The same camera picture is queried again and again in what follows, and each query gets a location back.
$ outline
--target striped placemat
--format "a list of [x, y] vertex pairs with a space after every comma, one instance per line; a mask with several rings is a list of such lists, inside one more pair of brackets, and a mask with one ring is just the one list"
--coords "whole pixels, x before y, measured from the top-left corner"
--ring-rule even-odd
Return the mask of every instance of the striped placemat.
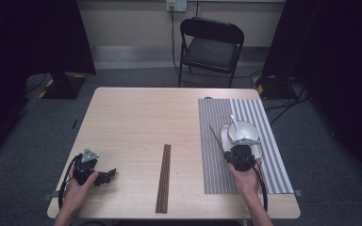
[[199, 99], [199, 120], [202, 140], [202, 159], [205, 194], [238, 194], [229, 173], [222, 149], [210, 131], [209, 125], [220, 138], [224, 125], [232, 123], [230, 115], [238, 121], [248, 121], [259, 133], [261, 141], [261, 170], [269, 194], [293, 193], [284, 163], [275, 143], [266, 112], [260, 100]]

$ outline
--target black chair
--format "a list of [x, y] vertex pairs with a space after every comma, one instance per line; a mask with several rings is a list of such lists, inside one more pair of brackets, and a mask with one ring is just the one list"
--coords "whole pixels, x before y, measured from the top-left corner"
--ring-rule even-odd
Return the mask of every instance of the black chair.
[[[178, 87], [181, 87], [183, 65], [218, 73], [231, 73], [231, 88], [245, 36], [234, 24], [191, 17], [180, 25], [182, 46]], [[193, 37], [187, 46], [185, 36]]]

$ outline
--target electrical outlet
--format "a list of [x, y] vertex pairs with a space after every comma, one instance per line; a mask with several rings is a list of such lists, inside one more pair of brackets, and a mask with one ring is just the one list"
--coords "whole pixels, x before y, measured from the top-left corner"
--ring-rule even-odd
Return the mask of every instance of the electrical outlet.
[[177, 11], [187, 11], [187, 0], [177, 0]]
[[171, 11], [171, 7], [173, 7], [173, 11], [176, 11], [177, 0], [166, 0], [166, 10]]

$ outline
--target table top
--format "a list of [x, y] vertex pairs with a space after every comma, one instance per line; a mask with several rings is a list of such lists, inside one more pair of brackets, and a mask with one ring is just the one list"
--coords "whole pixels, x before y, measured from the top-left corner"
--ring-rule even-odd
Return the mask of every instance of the table top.
[[[95, 170], [117, 173], [93, 187], [79, 218], [249, 218], [240, 195], [204, 192], [198, 99], [259, 99], [254, 89], [99, 88], [74, 142], [70, 161], [85, 148], [100, 155]], [[172, 145], [168, 213], [156, 213], [163, 148]], [[48, 216], [58, 213], [58, 199]], [[270, 218], [298, 218], [294, 194], [269, 194]]]

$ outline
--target chair seat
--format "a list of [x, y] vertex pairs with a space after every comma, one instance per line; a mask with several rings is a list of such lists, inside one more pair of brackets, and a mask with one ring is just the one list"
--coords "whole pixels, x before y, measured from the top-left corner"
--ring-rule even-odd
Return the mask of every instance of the chair seat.
[[216, 68], [219, 72], [229, 73], [234, 68], [238, 55], [238, 46], [217, 40], [194, 38], [185, 53], [184, 64]]

